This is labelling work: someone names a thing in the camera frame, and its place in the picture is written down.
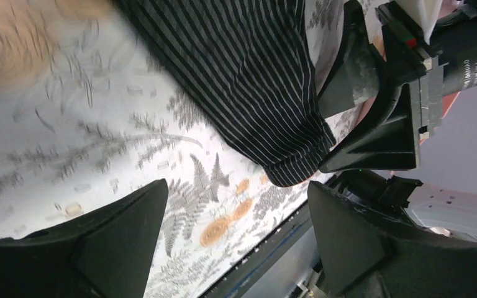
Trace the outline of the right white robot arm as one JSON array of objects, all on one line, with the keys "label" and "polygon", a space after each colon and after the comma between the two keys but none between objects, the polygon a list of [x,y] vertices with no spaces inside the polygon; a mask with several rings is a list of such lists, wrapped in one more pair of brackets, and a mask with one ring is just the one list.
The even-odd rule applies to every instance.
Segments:
[{"label": "right white robot arm", "polygon": [[421,227],[477,242],[477,1],[358,1],[343,8],[340,48],[320,90],[324,116],[365,104],[324,173],[386,171],[424,182],[377,196]]}]

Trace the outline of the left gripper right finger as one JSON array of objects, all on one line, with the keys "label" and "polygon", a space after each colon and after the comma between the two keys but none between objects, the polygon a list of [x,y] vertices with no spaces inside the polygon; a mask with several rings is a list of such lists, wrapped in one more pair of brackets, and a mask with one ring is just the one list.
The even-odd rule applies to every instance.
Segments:
[{"label": "left gripper right finger", "polygon": [[423,230],[310,183],[324,291],[334,297],[477,297],[477,243]]}]

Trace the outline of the black striped underwear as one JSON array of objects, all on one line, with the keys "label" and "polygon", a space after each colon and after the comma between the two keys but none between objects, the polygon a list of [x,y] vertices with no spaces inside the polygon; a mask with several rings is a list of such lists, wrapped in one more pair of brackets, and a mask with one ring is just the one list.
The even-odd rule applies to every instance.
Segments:
[{"label": "black striped underwear", "polygon": [[226,144],[276,186],[315,174],[334,144],[320,115],[304,1],[116,1]]}]

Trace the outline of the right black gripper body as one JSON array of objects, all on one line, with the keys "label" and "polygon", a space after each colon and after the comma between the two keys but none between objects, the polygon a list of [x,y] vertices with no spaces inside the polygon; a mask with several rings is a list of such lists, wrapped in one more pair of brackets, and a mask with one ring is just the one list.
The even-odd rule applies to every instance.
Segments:
[{"label": "right black gripper body", "polygon": [[379,91],[408,84],[411,110],[419,140],[434,134],[443,116],[441,50],[424,41],[422,29],[397,4],[376,8],[386,59],[379,66]]}]

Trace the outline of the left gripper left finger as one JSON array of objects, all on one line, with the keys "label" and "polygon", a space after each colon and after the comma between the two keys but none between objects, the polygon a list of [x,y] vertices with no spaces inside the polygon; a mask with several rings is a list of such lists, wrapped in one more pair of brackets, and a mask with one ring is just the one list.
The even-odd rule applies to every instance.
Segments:
[{"label": "left gripper left finger", "polygon": [[0,297],[142,297],[168,199],[156,180],[20,240],[0,239]]}]

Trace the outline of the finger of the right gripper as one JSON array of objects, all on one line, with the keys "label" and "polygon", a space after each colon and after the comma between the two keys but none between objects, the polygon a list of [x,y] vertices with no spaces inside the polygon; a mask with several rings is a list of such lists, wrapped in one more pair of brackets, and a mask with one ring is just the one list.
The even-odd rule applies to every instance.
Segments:
[{"label": "finger of the right gripper", "polygon": [[408,84],[381,89],[363,120],[323,159],[319,170],[401,171],[419,166],[419,134]]},{"label": "finger of the right gripper", "polygon": [[369,42],[358,1],[343,6],[343,32],[336,59],[317,95],[324,118],[345,112],[375,97],[379,89],[374,46]]}]

